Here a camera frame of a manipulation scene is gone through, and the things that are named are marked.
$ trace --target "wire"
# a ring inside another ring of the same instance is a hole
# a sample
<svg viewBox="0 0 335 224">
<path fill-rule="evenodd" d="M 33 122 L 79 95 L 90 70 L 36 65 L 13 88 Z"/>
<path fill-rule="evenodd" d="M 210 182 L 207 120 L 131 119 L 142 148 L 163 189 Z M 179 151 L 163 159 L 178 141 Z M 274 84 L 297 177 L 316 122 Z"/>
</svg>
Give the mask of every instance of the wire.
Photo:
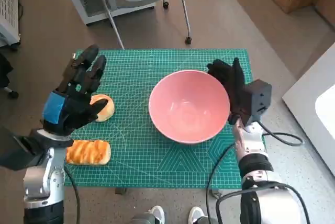
<svg viewBox="0 0 335 224">
<path fill-rule="evenodd" d="M 307 224 L 310 224 L 310 220 L 309 220 L 309 215 L 308 215 L 308 211 L 307 211 L 307 207 L 306 207 L 306 204 L 301 196 L 301 194 L 292 186 L 290 185 L 287 185 L 287 184 L 283 184 L 283 183 L 279 183 L 279 182 L 270 182 L 269 184 L 265 185 L 265 186 L 260 186 L 260 187 L 257 187 L 257 188 L 251 188 L 251 189 L 244 189 L 244 190 L 240 190 L 240 191 L 236 191 L 236 192 L 232 192 L 232 193 L 229 193 L 229 194 L 226 194 L 226 195 L 223 195 L 221 196 L 217 201 L 216 201 L 216 206 L 215 206 L 215 209 L 216 209 L 216 214 L 218 216 L 218 221 L 219 221 L 219 224 L 223 224 L 222 222 L 222 216 L 221 216 L 221 213 L 220 213 L 220 204 L 222 201 L 230 198 L 230 197 L 233 197 L 233 196 L 237 196 L 237 195 L 242 195 L 242 194 L 247 194 L 247 193 L 252 193 L 252 192 L 257 192 L 257 191 L 261 191 L 261 190 L 265 190 L 265 189 L 269 189 L 269 188 L 273 188 L 273 187 L 285 187 L 285 188 L 288 188 L 290 190 L 292 190 L 296 195 L 297 197 L 299 198 L 300 200 L 300 203 L 303 207 L 303 210 L 304 210 L 304 213 L 305 213 L 305 217 L 306 217 L 306 223 Z"/>
<path fill-rule="evenodd" d="M 272 132 L 270 131 L 264 124 L 262 124 L 259 120 L 257 120 L 257 123 L 267 132 L 263 134 L 263 136 L 271 136 L 275 138 L 276 140 L 280 141 L 283 144 L 289 145 L 291 147 L 300 147 L 301 145 L 305 144 L 304 140 L 298 136 L 295 136 L 290 133 L 285 133 L 285 132 Z M 300 143 L 291 143 L 286 140 L 283 140 L 282 138 L 278 137 L 278 135 L 283 135 L 283 136 L 289 136 L 291 138 L 299 140 Z"/>
<path fill-rule="evenodd" d="M 68 177 L 71 181 L 73 190 L 74 190 L 75 199 L 77 201 L 77 220 L 76 220 L 76 224 L 80 224 L 80 198 L 79 198 L 78 189 L 77 189 L 77 186 L 75 185 L 74 179 L 73 179 L 69 169 L 66 166 L 64 166 L 64 170 L 65 170 L 66 174 L 68 175 Z"/>
<path fill-rule="evenodd" d="M 216 172 L 216 169 L 219 167 L 219 164 L 221 163 L 221 161 L 225 158 L 226 154 L 228 153 L 228 151 L 230 150 L 230 148 L 232 148 L 234 146 L 234 143 L 233 144 L 230 144 L 229 146 L 227 146 L 224 151 L 222 152 L 219 160 L 216 162 L 212 172 L 211 172 L 211 175 L 209 177 L 209 181 L 208 181 L 208 184 L 207 184 L 207 187 L 206 187 L 206 209 L 207 209 L 207 215 L 208 215 L 208 221 L 209 221 L 209 224 L 211 224 L 211 219 L 210 219 L 210 211 L 209 211 L 209 187 L 211 185 L 211 181 L 213 180 L 213 177 L 214 177 L 214 174 Z"/>
<path fill-rule="evenodd" d="M 21 12 L 19 12 L 19 21 L 21 20 L 22 16 L 23 16 L 23 6 L 20 2 L 18 2 L 18 6 L 19 6 L 19 10 L 21 8 Z"/>
</svg>

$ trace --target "pink bowl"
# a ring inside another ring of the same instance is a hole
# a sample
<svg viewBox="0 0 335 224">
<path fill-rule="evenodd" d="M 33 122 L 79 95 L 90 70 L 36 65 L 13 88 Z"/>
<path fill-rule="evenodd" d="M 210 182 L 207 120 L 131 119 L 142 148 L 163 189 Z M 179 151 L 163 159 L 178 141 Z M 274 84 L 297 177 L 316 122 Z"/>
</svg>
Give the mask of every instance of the pink bowl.
<svg viewBox="0 0 335 224">
<path fill-rule="evenodd" d="M 225 88 L 202 71 L 178 71 L 166 76 L 149 98 L 149 114 L 157 129 L 185 144 L 201 143 L 218 134 L 229 110 Z"/>
</svg>

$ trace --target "round bread bun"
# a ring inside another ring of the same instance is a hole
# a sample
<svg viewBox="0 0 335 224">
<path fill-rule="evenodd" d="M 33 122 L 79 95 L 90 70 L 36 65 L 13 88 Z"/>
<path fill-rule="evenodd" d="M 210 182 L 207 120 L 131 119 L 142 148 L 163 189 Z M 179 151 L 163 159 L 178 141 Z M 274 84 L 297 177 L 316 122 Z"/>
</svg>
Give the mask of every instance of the round bread bun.
<svg viewBox="0 0 335 224">
<path fill-rule="evenodd" d="M 101 99 L 107 99 L 108 103 L 105 106 L 105 108 L 102 109 L 98 113 L 98 118 L 96 119 L 96 122 L 104 122 L 104 121 L 108 120 L 111 116 L 113 116 L 114 111 L 115 111 L 115 106 L 114 106 L 113 100 L 110 97 L 108 97 L 107 95 L 104 95 L 104 94 L 98 94 L 98 95 L 92 96 L 90 104 L 94 104 L 95 102 L 97 102 L 98 100 L 101 100 Z"/>
</svg>

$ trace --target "shoe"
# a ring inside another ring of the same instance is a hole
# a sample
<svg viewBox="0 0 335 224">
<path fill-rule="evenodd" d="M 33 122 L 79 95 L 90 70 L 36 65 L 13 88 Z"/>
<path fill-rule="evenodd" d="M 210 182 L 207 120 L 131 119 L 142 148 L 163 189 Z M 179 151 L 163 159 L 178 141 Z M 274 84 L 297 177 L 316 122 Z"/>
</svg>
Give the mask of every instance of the shoe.
<svg viewBox="0 0 335 224">
<path fill-rule="evenodd" d="M 154 215 L 160 224 L 165 224 L 165 214 L 161 206 L 154 206 L 148 212 Z"/>
<path fill-rule="evenodd" d="M 205 216 L 204 212 L 199 207 L 193 207 L 188 215 L 188 224 L 193 224 L 199 219 L 200 217 Z"/>
</svg>

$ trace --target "chair leg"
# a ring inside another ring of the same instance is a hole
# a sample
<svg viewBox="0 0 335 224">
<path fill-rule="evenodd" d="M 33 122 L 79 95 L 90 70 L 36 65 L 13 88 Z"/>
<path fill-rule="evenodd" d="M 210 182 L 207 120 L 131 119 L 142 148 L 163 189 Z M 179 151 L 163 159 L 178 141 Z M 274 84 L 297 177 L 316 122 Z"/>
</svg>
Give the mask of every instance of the chair leg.
<svg viewBox="0 0 335 224">
<path fill-rule="evenodd" d="M 119 41 L 120 46 L 124 50 L 125 49 L 124 44 L 122 43 L 121 36 L 119 34 L 119 31 L 117 30 L 117 27 L 116 27 L 116 24 L 114 22 L 113 16 L 111 15 L 109 10 L 107 11 L 107 15 L 108 15 L 108 18 L 109 18 L 109 21 L 110 21 L 111 25 L 113 26 L 113 30 L 114 30 L 114 32 L 117 36 L 117 40 Z"/>
<path fill-rule="evenodd" d="M 187 9 L 186 9 L 185 0 L 182 0 L 182 3 L 183 3 L 185 20 L 186 20 L 186 25 L 187 25 L 187 37 L 186 37 L 185 43 L 186 44 L 191 44 L 191 41 L 192 41 L 192 38 L 191 38 L 191 27 L 189 26 L 189 21 L 188 21 L 188 15 L 187 15 Z"/>
<path fill-rule="evenodd" d="M 116 34 L 116 36 L 117 36 L 117 40 L 119 41 L 120 46 L 121 46 L 122 49 L 124 50 L 124 49 L 125 49 L 124 44 L 122 43 L 121 36 L 120 36 L 120 34 L 119 34 L 119 31 L 118 31 L 117 28 L 116 28 L 116 25 L 115 25 L 113 16 L 111 15 L 111 12 L 110 12 L 110 10 L 109 10 L 109 8 L 108 8 L 108 5 L 107 5 L 107 3 L 106 3 L 106 0 L 101 0 L 101 1 L 102 1 L 103 4 L 104 4 L 105 11 L 106 11 L 106 13 L 107 13 L 107 15 L 108 15 L 108 18 L 109 18 L 109 21 L 110 21 L 111 25 L 113 26 L 114 32 L 115 32 L 115 34 Z"/>
</svg>

